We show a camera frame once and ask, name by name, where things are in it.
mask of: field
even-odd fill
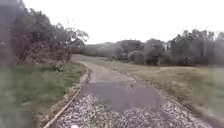
[[[74,58],[136,75],[192,111],[224,119],[224,68],[144,66],[81,55]]]
[[[0,72],[0,114],[5,127],[34,127],[43,115],[61,100],[69,87],[79,81],[84,67],[66,64],[62,72],[43,67],[16,66]]]

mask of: asphalt road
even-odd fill
[[[90,82],[54,128],[211,128],[153,87],[88,62]]]

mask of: dry grass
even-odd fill
[[[144,66],[99,57],[75,57],[136,75],[154,83],[156,88],[174,96],[189,109],[200,107],[224,119],[224,68]]]

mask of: white sky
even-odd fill
[[[174,38],[182,30],[224,30],[223,0],[24,0],[52,23],[86,31],[91,43]]]

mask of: treeline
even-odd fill
[[[222,65],[224,33],[194,29],[167,42],[150,39],[86,45],[82,54],[147,65]]]
[[[0,64],[38,64],[68,61],[88,34],[53,25],[40,11],[21,0],[0,2]]]

